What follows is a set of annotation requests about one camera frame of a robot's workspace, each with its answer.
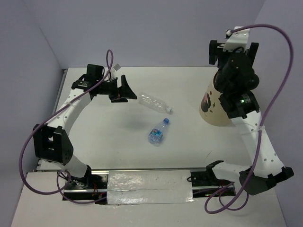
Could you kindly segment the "small bottle blue cap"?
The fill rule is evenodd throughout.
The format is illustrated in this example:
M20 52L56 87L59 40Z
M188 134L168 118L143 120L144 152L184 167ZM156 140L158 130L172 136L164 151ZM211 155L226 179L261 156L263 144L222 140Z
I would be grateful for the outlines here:
M165 118L150 131L147 138L152 145L159 146L162 143L164 136L167 134L169 123L169 119Z

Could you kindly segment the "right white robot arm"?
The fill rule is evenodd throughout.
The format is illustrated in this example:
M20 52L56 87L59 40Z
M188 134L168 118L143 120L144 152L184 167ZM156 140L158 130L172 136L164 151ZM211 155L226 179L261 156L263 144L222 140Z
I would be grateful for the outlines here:
M238 129L252 162L250 166L239 166L214 161L206 167L206 181L211 185L238 183L249 195L268 191L294 174L277 156L261 123L263 116L252 92L259 85L252 67L257 50L258 43L249 48L244 44L230 47L212 40L209 63L217 65L218 70L199 107L201 117L210 125L233 124Z

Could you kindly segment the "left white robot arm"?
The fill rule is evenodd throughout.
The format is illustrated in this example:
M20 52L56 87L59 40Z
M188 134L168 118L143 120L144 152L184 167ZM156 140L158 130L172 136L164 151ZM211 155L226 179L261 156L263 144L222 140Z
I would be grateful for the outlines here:
M105 68L88 64L85 74L73 82L66 101L61 106L62 112L48 120L42 127L34 127L34 148L37 158L56 164L60 169L71 174L71 183L88 188L101 178L91 173L89 165L82 163L73 153L74 148L69 134L83 109L97 95L107 95L112 103L123 103L137 99L130 89L126 76L121 76L121 86L117 84L115 73L120 65L114 65L109 75Z

